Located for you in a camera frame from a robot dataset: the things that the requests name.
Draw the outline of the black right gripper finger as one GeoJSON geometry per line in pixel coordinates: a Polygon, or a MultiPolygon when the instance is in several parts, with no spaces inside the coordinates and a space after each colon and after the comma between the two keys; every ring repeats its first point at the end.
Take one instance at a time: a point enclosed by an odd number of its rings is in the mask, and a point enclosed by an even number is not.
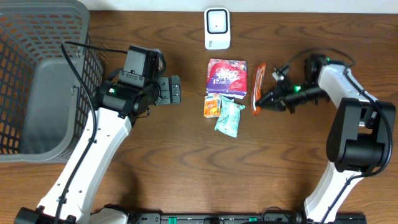
{"type": "Polygon", "coordinates": [[[272,111],[284,111],[285,105],[280,100],[275,100],[273,98],[261,98],[255,102],[256,107],[260,107],[261,109],[265,110],[272,110],[272,111]]]}
{"type": "Polygon", "coordinates": [[[276,98],[279,97],[279,90],[272,89],[268,91],[265,95],[262,95],[261,98],[259,99],[260,103],[269,103],[274,101],[276,98]]]}

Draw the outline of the red chocolate bar wrapper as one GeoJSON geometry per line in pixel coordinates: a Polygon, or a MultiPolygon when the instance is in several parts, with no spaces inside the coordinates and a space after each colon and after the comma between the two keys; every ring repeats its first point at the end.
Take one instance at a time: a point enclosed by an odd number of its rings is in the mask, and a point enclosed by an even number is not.
{"type": "Polygon", "coordinates": [[[261,111],[261,108],[256,106],[256,101],[261,99],[261,88],[266,73],[266,66],[266,63],[262,63],[254,71],[251,95],[251,112],[254,116],[257,116],[261,111]]]}

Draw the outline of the purple pink tissue pack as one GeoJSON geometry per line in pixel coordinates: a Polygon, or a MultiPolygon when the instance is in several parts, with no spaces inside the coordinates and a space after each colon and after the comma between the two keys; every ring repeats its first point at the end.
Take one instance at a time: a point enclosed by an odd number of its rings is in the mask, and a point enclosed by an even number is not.
{"type": "Polygon", "coordinates": [[[206,75],[206,93],[242,100],[248,92],[248,66],[244,60],[211,58],[206,75]]]}

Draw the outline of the teal white snack packet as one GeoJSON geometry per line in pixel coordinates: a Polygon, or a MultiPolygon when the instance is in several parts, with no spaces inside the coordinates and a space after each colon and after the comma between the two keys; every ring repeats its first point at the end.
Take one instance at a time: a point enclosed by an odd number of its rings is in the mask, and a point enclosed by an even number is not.
{"type": "Polygon", "coordinates": [[[221,114],[215,125],[215,131],[236,138],[238,136],[239,121],[241,110],[245,109],[244,105],[235,103],[225,96],[221,97],[221,114]]]}

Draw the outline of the orange juice carton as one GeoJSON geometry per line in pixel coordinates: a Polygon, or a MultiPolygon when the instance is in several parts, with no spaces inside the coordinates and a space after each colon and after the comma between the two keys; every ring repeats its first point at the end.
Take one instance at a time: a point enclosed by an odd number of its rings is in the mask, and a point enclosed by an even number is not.
{"type": "Polygon", "coordinates": [[[217,118],[221,115],[221,95],[212,93],[205,96],[204,117],[217,118]]]}

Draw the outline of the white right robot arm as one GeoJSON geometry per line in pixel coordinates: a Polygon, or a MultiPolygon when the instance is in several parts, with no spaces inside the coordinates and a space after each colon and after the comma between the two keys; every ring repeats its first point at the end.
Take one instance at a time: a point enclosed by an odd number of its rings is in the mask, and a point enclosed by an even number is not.
{"type": "Polygon", "coordinates": [[[262,94],[264,67],[255,73],[252,112],[260,109],[294,113],[298,105],[331,100],[337,112],[327,141],[328,164],[315,190],[299,212],[286,213],[285,223],[353,223],[338,209],[361,180],[380,174],[392,157],[396,107],[370,95],[351,73],[351,64],[312,54],[304,61],[305,81],[291,84],[290,64],[274,70],[277,85],[262,94]]]}

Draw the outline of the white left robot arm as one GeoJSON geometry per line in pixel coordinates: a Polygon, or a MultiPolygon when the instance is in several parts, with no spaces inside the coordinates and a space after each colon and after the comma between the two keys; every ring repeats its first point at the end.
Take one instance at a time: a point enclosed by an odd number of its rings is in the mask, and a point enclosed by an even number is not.
{"type": "Polygon", "coordinates": [[[36,209],[19,210],[15,223],[129,223],[130,213],[114,205],[92,213],[98,187],[136,120],[148,116],[151,105],[180,102],[178,76],[138,85],[104,82],[96,89],[94,112],[60,177],[36,209]]]}

